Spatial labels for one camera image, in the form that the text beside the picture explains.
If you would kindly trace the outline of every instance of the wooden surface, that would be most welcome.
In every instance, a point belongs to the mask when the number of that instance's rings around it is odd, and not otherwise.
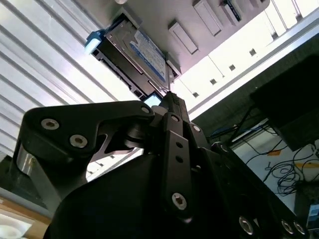
[[[0,209],[34,220],[30,229],[24,235],[28,239],[42,239],[51,220],[16,203],[0,197]]]

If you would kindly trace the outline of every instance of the corrugated ceiling panel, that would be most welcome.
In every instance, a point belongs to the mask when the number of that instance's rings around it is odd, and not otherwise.
[[[71,0],[0,0],[0,12],[0,151],[13,154],[31,108],[137,99],[84,54],[98,26]]]

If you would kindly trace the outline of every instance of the hard drive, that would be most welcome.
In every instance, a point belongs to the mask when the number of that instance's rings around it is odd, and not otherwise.
[[[168,65],[166,55],[124,14],[105,30],[104,40],[93,55],[118,74],[141,100],[153,92],[164,96],[178,76]]]

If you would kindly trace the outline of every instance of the hard drive label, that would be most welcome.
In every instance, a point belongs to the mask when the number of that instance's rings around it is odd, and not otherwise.
[[[163,53],[147,36],[137,31],[134,36],[136,42],[131,41],[132,49],[143,59],[151,70],[165,83],[165,58]]]

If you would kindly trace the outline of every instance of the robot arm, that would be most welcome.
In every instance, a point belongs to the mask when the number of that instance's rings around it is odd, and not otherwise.
[[[87,165],[143,155],[87,183]],[[54,217],[45,238],[308,238],[236,156],[210,147],[185,102],[114,102],[28,111],[14,154]]]

